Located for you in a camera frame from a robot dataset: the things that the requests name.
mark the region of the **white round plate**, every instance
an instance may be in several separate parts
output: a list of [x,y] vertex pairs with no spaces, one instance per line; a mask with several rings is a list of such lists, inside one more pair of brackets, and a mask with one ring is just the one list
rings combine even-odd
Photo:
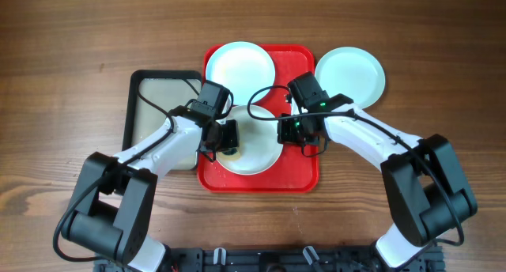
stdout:
[[373,105],[385,90],[385,72],[367,51],[340,47],[326,53],[315,70],[329,97],[342,93],[362,108]]
[[[206,66],[206,79],[228,88],[234,94],[235,105],[246,105],[255,92],[273,85],[275,76],[269,54],[248,42],[227,43],[211,55]],[[252,103],[268,92],[257,95]]]
[[[266,109],[252,105],[251,113],[259,117],[273,118]],[[227,119],[237,121],[239,129],[239,153],[231,156],[217,154],[217,161],[230,172],[254,175],[269,169],[281,155],[283,145],[278,143],[278,122],[253,119],[246,106],[232,108]]]

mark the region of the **wood grain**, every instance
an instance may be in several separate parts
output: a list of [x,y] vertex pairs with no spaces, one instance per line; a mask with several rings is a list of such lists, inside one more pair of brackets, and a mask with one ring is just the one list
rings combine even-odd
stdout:
[[[130,75],[201,70],[218,43],[370,51],[387,90],[368,112],[448,137],[478,198],[449,271],[506,267],[504,0],[0,0],[0,270],[88,271],[51,249],[84,159],[120,150]],[[159,184],[150,233],[173,247],[370,244],[391,217],[381,175],[331,145],[306,195]],[[108,197],[110,202],[118,202]],[[456,237],[454,232],[449,237]],[[76,255],[89,252],[63,243]]]

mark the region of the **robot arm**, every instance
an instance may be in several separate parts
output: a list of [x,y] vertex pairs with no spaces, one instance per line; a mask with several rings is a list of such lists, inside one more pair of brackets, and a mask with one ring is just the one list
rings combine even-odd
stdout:
[[[312,73],[297,77],[288,87],[292,96],[288,100],[296,103],[292,113],[299,108],[310,115],[295,116],[295,122],[280,121],[279,142],[318,145],[319,137],[324,137],[326,142],[349,147],[382,172],[394,224],[375,247],[389,267],[401,267],[455,227],[448,204],[459,222],[478,211],[476,198],[446,138],[435,134],[423,139],[403,133],[371,117],[342,94],[329,98]],[[427,164],[430,174],[420,161]],[[434,175],[442,188],[435,183],[423,187],[419,179],[424,174]]]
[[[58,255],[74,259],[58,247],[58,236],[95,252],[118,266],[145,271],[160,267],[170,251],[147,236],[157,181],[195,151],[213,153],[236,148],[235,120],[222,119],[230,92],[208,81],[189,108],[171,110],[164,124],[144,141],[113,157],[94,153],[83,164],[70,205],[55,231]],[[100,201],[99,193],[122,195],[119,207]]]

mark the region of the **wire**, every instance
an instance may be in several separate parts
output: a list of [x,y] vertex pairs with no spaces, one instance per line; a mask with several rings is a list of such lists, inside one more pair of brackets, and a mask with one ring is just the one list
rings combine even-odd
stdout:
[[325,153],[327,151],[327,147],[329,145],[329,141],[327,139],[325,139],[325,142],[323,143],[323,150],[322,151],[319,151],[318,153],[313,153],[313,154],[310,154],[310,155],[306,155],[306,153],[304,152],[304,148],[306,147],[306,145],[302,145],[300,147],[300,151],[302,152],[302,155],[305,156],[305,157],[316,157],[322,153]]
[[196,99],[189,99],[188,102],[184,105],[184,107],[188,107],[188,105],[194,103],[196,101]]
[[193,90],[193,92],[195,92],[195,94],[197,94],[197,96],[198,96],[197,89],[195,89],[195,87],[188,80],[186,80],[186,79],[183,78],[183,81],[186,82],[188,84],[188,86],[190,86],[191,90]]
[[267,86],[267,87],[260,89],[259,91],[254,93],[253,96],[251,96],[250,100],[247,102],[247,105],[246,105],[247,113],[253,119],[257,119],[260,121],[283,121],[283,120],[299,119],[299,118],[307,118],[307,117],[331,117],[331,116],[350,117],[349,112],[303,113],[303,114],[298,114],[298,115],[290,115],[290,116],[286,116],[286,117],[277,117],[277,118],[265,118],[265,117],[258,117],[256,115],[253,115],[253,113],[251,113],[251,102],[253,101],[253,98],[255,98],[261,92],[266,91],[268,89],[285,89],[286,91],[289,92],[290,96],[292,95],[292,92],[290,91],[290,89],[284,85],[272,85],[272,86]]
[[141,86],[141,83],[139,82],[138,84],[138,87],[137,87],[137,95],[139,96],[139,98],[141,98],[144,102],[146,102],[148,105],[154,107],[155,109],[157,109],[158,111],[162,112],[166,117],[167,119],[169,119],[170,123],[171,123],[171,126],[168,128],[167,130],[167,133],[165,133],[162,137],[160,137],[159,139],[157,139],[154,143],[152,143],[151,145],[147,146],[145,149],[143,149],[142,151],[140,151],[139,153],[136,153],[135,155],[133,155],[130,159],[128,159],[127,161],[124,161],[123,163],[121,163],[120,165],[118,165],[117,168],[115,168],[114,170],[108,172],[107,174],[101,176],[99,179],[95,180],[93,183],[91,183],[76,199],[75,201],[72,202],[71,205],[69,205],[68,209],[66,210],[66,212],[63,214],[62,218],[60,219],[60,221],[58,222],[58,224],[56,225],[56,229],[55,229],[55,234],[53,235],[53,249],[55,250],[55,253],[62,259],[66,260],[66,261],[69,261],[69,262],[75,262],[75,263],[81,263],[81,262],[89,262],[89,261],[96,261],[96,260],[102,260],[102,259],[106,259],[105,257],[103,256],[93,256],[93,257],[72,257],[72,256],[68,256],[66,255],[65,253],[63,253],[63,251],[60,249],[59,247],[59,243],[58,243],[58,240],[59,240],[59,236],[60,236],[60,233],[63,229],[63,225],[65,224],[66,220],[70,217],[70,215],[72,213],[74,213],[75,209],[77,208],[77,206],[79,206],[79,204],[82,202],[82,200],[84,198],[86,198],[86,196],[88,196],[89,193],[91,193],[93,190],[95,190],[95,188],[99,187],[105,180],[113,177],[114,175],[117,175],[119,174],[124,168],[127,167],[128,164],[136,161],[137,159],[141,158],[145,153],[149,152],[151,149],[153,149],[155,146],[159,145],[161,142],[163,142],[171,133],[173,133],[174,131],[174,120],[172,119],[172,117],[168,114],[168,112],[166,112],[164,109],[160,108],[158,105],[156,105],[155,103],[149,101],[147,98],[145,98],[142,94],[141,94],[141,91],[140,91],[140,86]]

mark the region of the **red tray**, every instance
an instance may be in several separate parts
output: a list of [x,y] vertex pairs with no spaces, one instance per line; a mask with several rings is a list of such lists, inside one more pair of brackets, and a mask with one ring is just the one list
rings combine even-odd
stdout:
[[[204,76],[210,56],[221,45],[211,47],[204,58]],[[269,53],[276,69],[275,85],[287,85],[295,77],[308,71],[315,72],[315,57],[300,45],[260,45]],[[290,113],[290,104],[285,102],[284,89],[271,89],[259,102],[260,107],[269,110],[278,117],[281,113]],[[307,147],[306,154],[317,153],[315,146]],[[284,145],[281,156],[266,171],[241,176],[223,168],[217,161],[209,162],[199,155],[197,177],[205,189],[212,192],[235,193],[304,193],[318,183],[319,158],[304,157],[297,145]]]

